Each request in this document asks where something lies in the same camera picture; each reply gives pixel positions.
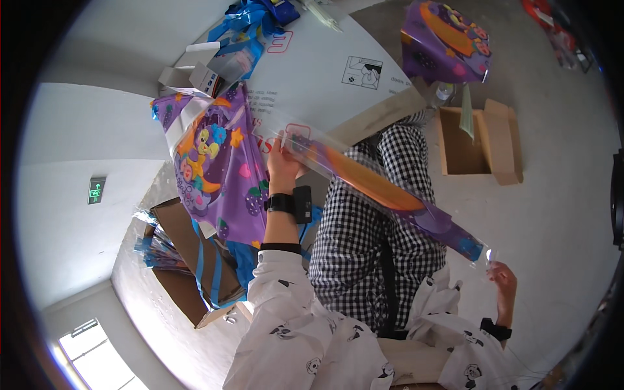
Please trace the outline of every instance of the small white box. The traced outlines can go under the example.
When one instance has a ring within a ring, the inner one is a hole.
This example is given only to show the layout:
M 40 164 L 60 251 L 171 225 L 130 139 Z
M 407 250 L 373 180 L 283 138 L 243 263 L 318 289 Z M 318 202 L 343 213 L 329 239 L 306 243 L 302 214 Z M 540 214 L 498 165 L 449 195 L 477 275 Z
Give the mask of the small white box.
M 205 42 L 188 45 L 182 57 L 175 63 L 174 67 L 179 69 L 193 69 L 200 62 L 208 65 L 212 57 L 221 49 L 219 42 Z
M 196 88 L 196 90 L 199 90 L 210 97 L 217 97 L 219 88 L 224 83 L 221 76 L 214 73 L 201 62 L 198 62 L 195 65 L 193 73 L 191 73 L 191 76 L 189 77 L 189 81 L 194 88 Z
M 190 69 L 166 67 L 158 82 L 181 94 L 214 98 L 223 84 L 223 78 L 198 62 L 193 72 Z

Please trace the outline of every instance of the plastic water bottle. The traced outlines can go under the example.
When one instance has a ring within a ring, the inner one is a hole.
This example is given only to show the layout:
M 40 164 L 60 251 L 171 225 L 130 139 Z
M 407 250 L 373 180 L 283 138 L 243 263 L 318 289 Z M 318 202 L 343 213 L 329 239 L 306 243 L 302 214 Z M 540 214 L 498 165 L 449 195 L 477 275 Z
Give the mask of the plastic water bottle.
M 436 95 L 433 97 L 433 101 L 431 102 L 431 107 L 436 109 L 438 107 L 442 107 L 446 104 L 446 101 L 449 100 L 451 95 L 453 94 L 453 90 L 455 89 L 455 85 L 448 82 L 441 82 L 440 85 L 437 86 Z
M 445 106 L 448 103 L 449 98 L 453 94 L 455 84 L 448 82 L 441 82 L 438 84 L 436 94 L 431 99 L 431 103 L 427 106 L 425 121 L 430 121 L 436 114 L 438 108 Z

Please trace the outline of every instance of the white jacket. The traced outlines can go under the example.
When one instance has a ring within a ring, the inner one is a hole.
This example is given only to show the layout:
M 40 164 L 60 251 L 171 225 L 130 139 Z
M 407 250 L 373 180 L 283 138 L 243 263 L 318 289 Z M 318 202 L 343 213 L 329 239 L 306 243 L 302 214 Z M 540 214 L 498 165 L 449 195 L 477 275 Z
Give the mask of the white jacket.
M 422 383 L 419 378 L 426 377 L 431 382 L 432 374 L 448 390 L 511 389 L 509 381 L 496 386 L 488 380 L 507 374 L 502 348 L 456 315 L 459 290 L 449 288 L 446 267 L 416 292 L 408 340 L 379 342 L 364 323 L 330 312 L 318 302 L 300 255 L 261 251 L 253 273 L 247 293 L 254 306 L 253 321 L 236 349 L 223 389 L 386 390 L 393 380 Z M 395 377 L 380 343 L 405 373 Z M 423 348 L 417 351 L 417 345 Z

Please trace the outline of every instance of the red object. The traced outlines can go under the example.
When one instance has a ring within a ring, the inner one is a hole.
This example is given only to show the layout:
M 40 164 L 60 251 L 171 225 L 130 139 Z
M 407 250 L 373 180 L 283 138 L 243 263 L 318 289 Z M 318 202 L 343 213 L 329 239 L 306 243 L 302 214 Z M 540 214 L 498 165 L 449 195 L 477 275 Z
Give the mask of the red object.
M 527 11 L 527 14 L 531 15 L 531 17 L 535 19 L 539 23 L 539 25 L 542 26 L 542 28 L 544 28 L 546 31 L 552 32 L 555 35 L 560 32 L 564 33 L 568 37 L 568 39 L 566 40 L 568 49 L 570 49 L 571 52 L 574 52 L 576 41 L 574 40 L 572 34 L 564 30 L 563 27 L 561 27 L 555 21 L 553 21 L 554 26 L 551 26 L 550 24 L 541 20 L 540 17 L 537 15 L 537 12 L 535 12 L 535 10 L 537 9 L 540 12 L 552 17 L 552 10 L 546 0 L 522 0 L 522 7 L 525 11 Z

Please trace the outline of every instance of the green exit sign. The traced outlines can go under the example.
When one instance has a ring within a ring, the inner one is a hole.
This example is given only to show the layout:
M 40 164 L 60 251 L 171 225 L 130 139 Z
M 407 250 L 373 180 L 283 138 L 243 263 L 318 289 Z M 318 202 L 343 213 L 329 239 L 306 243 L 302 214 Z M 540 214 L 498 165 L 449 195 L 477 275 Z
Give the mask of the green exit sign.
M 94 205 L 102 201 L 102 193 L 104 192 L 105 177 L 92 177 L 89 182 L 89 205 Z

